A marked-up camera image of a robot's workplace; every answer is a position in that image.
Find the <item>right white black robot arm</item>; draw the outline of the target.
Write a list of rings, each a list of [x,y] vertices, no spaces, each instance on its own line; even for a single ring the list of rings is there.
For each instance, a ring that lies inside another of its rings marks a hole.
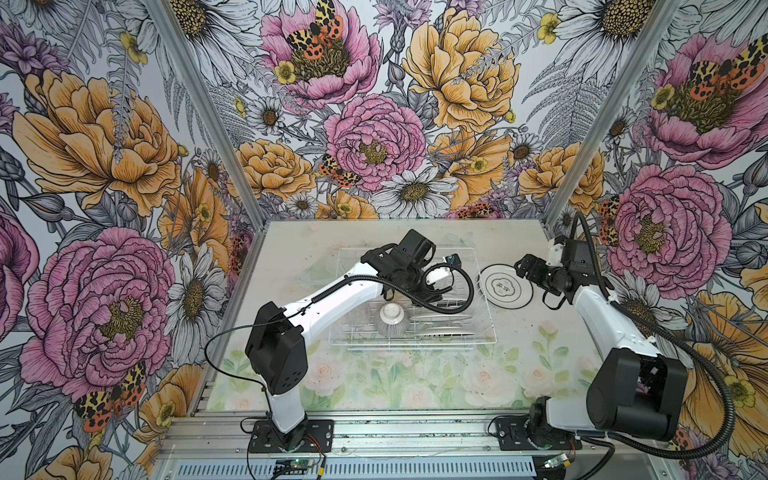
[[[602,360],[583,396],[536,400],[526,422],[529,441],[545,447],[565,444],[577,435],[609,433],[671,439],[687,370],[680,360],[664,356],[655,339],[620,311],[594,246],[560,236],[546,258],[527,254],[514,270],[544,294],[558,296],[575,308]]]

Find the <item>teal rimmed white plate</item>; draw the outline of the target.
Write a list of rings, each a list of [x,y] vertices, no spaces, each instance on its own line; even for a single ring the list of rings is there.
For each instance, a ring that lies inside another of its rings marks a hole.
[[[522,279],[508,264],[492,264],[481,270],[478,287],[492,305],[505,310],[519,310],[533,299],[533,285]]]

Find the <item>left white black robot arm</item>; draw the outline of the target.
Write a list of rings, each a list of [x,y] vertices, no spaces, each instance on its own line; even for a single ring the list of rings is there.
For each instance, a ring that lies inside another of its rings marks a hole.
[[[460,256],[435,262],[436,250],[411,229],[399,243],[365,252],[316,293],[285,306],[270,301],[259,308],[244,353],[264,383],[273,431],[285,438],[304,434],[307,414],[299,384],[309,368],[307,347],[355,308],[388,293],[437,314],[457,315],[469,308],[475,289]]]

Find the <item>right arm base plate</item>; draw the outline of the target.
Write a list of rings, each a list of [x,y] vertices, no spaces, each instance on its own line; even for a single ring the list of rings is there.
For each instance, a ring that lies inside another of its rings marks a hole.
[[[490,421],[487,431],[497,440],[502,451],[582,449],[581,441],[573,433],[547,424],[533,425],[523,415],[497,416]]]

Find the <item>teal rimmed deep plate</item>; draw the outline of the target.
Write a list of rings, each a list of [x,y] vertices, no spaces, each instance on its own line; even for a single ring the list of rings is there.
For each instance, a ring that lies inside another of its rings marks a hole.
[[[436,312],[429,312],[428,314],[415,315],[411,317],[411,320],[416,323],[437,323],[437,322],[464,322],[470,321],[473,318],[472,315],[466,314],[441,314]]]

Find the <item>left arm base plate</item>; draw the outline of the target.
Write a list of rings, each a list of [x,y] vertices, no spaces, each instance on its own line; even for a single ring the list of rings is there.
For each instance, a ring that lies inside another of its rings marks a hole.
[[[335,422],[305,419],[289,433],[277,429],[271,420],[259,419],[248,444],[250,454],[329,453],[332,450]]]

